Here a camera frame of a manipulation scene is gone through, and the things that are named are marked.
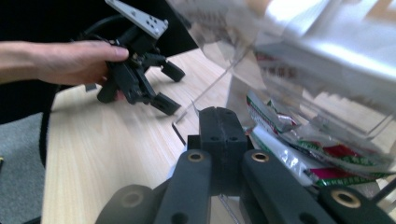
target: black plastic part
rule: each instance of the black plastic part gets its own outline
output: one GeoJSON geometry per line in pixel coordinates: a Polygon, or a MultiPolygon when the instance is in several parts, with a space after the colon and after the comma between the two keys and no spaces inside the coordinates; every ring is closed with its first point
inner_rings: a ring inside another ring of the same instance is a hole
{"type": "Polygon", "coordinates": [[[213,158],[212,195],[239,195],[242,183],[241,160],[248,150],[236,114],[229,109],[209,107],[199,113],[201,149],[213,158]]]}
{"type": "Polygon", "coordinates": [[[389,215],[359,192],[346,186],[326,186],[319,190],[318,202],[338,223],[390,224],[389,215]]]}
{"type": "Polygon", "coordinates": [[[152,189],[131,185],[118,190],[96,219],[96,224],[149,224],[155,217],[152,189]]]}
{"type": "Polygon", "coordinates": [[[246,152],[242,170],[269,223],[335,223],[272,154],[246,152]]]}
{"type": "Polygon", "coordinates": [[[166,115],[173,115],[180,108],[180,104],[160,92],[150,103],[166,115]]]}
{"type": "Polygon", "coordinates": [[[239,198],[239,210],[245,224],[268,224],[264,212],[260,209],[260,205],[254,197],[248,183],[244,183],[239,198]]]}
{"type": "Polygon", "coordinates": [[[146,53],[144,55],[143,66],[150,67],[150,66],[162,66],[166,64],[166,58],[161,54],[153,54],[153,53],[146,53]]]}
{"type": "Polygon", "coordinates": [[[166,62],[163,65],[163,69],[161,71],[172,78],[175,82],[179,82],[186,74],[181,70],[179,67],[177,67],[174,63],[171,62],[166,62]]]}
{"type": "Polygon", "coordinates": [[[371,199],[372,203],[381,202],[381,200],[385,199],[390,193],[392,193],[395,190],[395,188],[396,188],[396,179],[393,179],[371,199]]]}
{"type": "Polygon", "coordinates": [[[209,223],[211,164],[202,150],[180,155],[154,223],[209,223]]]}
{"type": "Polygon", "coordinates": [[[116,83],[116,80],[114,79],[114,76],[109,76],[96,97],[100,102],[105,104],[113,102],[116,98],[118,88],[119,87],[116,83]]]}

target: table surface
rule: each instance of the table surface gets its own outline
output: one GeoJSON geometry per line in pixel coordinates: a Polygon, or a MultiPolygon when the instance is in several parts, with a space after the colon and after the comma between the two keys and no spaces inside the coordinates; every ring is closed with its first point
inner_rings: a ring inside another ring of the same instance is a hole
{"type": "MultiPolygon", "coordinates": [[[[186,73],[173,82],[159,68],[147,78],[156,92],[183,112],[222,73],[199,50],[169,59],[186,73]]],[[[138,184],[155,188],[176,164],[183,144],[172,129],[174,116],[126,100],[101,104],[84,86],[58,93],[49,122],[42,223],[94,223],[112,195],[138,184]]],[[[232,223],[217,198],[212,223],[232,223]]]]}

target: plastic packaging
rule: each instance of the plastic packaging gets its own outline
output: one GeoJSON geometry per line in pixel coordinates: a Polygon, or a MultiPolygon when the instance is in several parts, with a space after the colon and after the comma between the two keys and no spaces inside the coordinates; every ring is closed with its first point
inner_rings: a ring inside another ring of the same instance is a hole
{"type": "MultiPolygon", "coordinates": [[[[396,171],[396,21],[391,16],[396,4],[168,2],[207,58],[230,72],[232,80],[237,77],[264,95],[266,102],[272,100],[279,110],[290,112],[289,117],[277,114],[271,119],[280,122],[275,127],[295,131],[286,138],[296,141],[319,131],[308,140],[319,138],[322,148],[338,147],[352,161],[363,157],[369,164],[348,163],[345,169],[364,175],[396,171]]],[[[235,105],[230,98],[233,90],[227,94],[227,105],[235,105]]],[[[318,155],[315,149],[306,149],[318,155]]]]}

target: gray carpet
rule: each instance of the gray carpet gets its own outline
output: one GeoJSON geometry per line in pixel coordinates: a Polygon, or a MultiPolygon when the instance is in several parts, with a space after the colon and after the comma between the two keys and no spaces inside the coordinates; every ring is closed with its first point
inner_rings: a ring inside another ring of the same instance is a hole
{"type": "Polygon", "coordinates": [[[42,114],[0,125],[0,223],[41,216],[44,167],[38,152],[42,114]]]}

